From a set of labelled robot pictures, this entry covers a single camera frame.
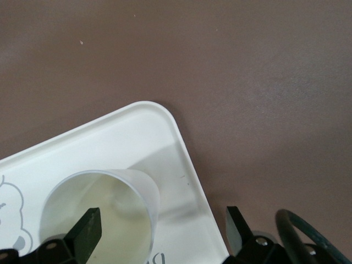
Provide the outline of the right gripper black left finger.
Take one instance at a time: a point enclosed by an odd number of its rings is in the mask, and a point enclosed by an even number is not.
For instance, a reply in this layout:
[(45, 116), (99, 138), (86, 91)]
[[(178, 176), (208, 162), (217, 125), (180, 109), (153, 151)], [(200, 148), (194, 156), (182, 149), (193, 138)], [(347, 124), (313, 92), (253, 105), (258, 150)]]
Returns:
[(87, 263), (102, 236), (99, 208), (90, 208), (63, 237), (36, 250), (39, 263)]

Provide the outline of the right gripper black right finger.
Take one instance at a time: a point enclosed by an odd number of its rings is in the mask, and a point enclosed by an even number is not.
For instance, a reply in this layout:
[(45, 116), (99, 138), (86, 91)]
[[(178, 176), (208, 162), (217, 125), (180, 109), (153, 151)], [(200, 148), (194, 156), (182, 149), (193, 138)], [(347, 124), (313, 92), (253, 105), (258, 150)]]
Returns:
[(236, 206), (226, 208), (226, 236), (232, 254), (225, 263), (274, 263), (275, 242), (253, 233)]

